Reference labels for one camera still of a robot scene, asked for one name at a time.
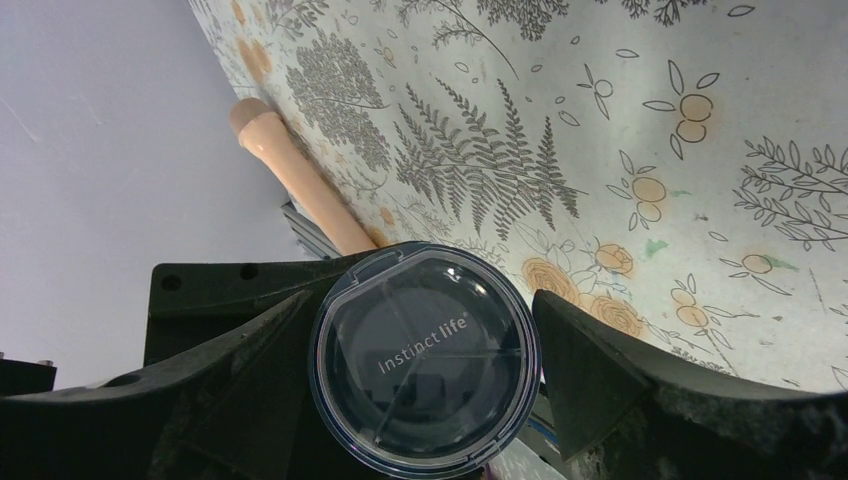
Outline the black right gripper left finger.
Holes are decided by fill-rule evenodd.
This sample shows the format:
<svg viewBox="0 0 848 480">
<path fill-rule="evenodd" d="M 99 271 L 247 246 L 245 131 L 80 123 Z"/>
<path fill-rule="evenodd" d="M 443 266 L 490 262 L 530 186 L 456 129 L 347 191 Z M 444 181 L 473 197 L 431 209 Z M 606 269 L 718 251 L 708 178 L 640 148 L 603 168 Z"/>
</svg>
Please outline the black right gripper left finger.
<svg viewBox="0 0 848 480">
<path fill-rule="evenodd" d="M 6 397 L 5 479 L 306 479 L 332 439 L 309 392 L 305 290 L 98 387 Z"/>
</svg>

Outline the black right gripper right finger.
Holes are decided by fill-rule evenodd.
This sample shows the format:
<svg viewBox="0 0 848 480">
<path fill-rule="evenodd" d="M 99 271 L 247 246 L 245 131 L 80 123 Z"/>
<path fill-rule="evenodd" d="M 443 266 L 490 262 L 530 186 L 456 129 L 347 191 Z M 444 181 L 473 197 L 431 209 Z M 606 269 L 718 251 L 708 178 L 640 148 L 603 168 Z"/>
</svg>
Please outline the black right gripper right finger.
<svg viewBox="0 0 848 480">
<path fill-rule="evenodd" d="M 532 315 L 568 479 L 843 479 L 847 396 L 719 373 L 540 290 Z"/>
</svg>

